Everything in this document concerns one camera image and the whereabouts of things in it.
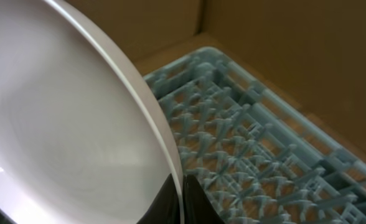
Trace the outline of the large pink plate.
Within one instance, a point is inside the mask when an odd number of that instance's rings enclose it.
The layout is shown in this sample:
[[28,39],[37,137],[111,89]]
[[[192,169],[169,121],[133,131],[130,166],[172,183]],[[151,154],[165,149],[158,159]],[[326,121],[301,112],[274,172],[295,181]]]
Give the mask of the large pink plate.
[[65,1],[0,1],[0,211],[15,223],[137,223],[179,153],[121,49]]

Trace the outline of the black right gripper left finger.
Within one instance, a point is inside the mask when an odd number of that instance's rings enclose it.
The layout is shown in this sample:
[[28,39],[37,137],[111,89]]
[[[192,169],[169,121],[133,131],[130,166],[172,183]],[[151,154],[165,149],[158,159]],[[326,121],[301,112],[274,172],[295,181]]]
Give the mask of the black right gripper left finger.
[[179,199],[172,175],[169,174],[151,206],[138,224],[180,224]]

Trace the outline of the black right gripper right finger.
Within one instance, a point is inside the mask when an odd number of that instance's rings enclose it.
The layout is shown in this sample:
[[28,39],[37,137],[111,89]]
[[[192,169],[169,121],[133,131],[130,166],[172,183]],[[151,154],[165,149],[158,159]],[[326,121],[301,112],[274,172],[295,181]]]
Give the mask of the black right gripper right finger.
[[194,175],[185,175],[183,183],[185,224],[224,224]]

